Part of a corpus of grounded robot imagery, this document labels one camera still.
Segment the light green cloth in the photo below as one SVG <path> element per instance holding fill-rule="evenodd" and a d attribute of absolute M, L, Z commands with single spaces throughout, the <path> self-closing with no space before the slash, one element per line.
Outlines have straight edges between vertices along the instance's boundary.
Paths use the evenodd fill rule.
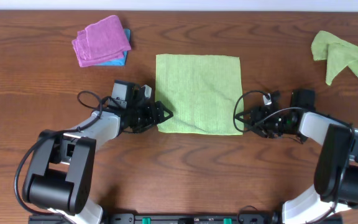
<path fill-rule="evenodd" d="M 155 99 L 173 112 L 158 126 L 162 133 L 239 135 L 243 124 L 233 124 L 241 110 L 241 62 L 225 55 L 156 56 Z"/>

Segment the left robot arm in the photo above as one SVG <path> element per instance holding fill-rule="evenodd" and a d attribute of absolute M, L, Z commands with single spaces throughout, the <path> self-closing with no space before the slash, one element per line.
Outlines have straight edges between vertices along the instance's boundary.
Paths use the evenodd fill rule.
<path fill-rule="evenodd" d="M 105 106 L 71 129 L 45 130 L 26 152 L 30 165 L 23 187 L 14 184 L 23 208 L 68 223 L 102 223 L 103 208 L 89 198 L 96 151 L 123 132 L 143 133 L 173 117 L 162 102 L 137 106 Z"/>

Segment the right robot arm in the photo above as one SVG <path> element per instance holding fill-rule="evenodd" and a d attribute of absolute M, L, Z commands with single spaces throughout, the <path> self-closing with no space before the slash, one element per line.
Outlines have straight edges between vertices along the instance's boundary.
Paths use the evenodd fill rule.
<path fill-rule="evenodd" d="M 262 93 L 263 105 L 233 112 L 241 133 L 265 139 L 288 137 L 300 144 L 311 139 L 321 145 L 313 185 L 282 204 L 270 223 L 342 223 L 342 212 L 358 209 L 358 129 L 352 124 L 319 113 L 315 92 L 297 89 L 290 106 L 279 108 L 280 93 Z"/>

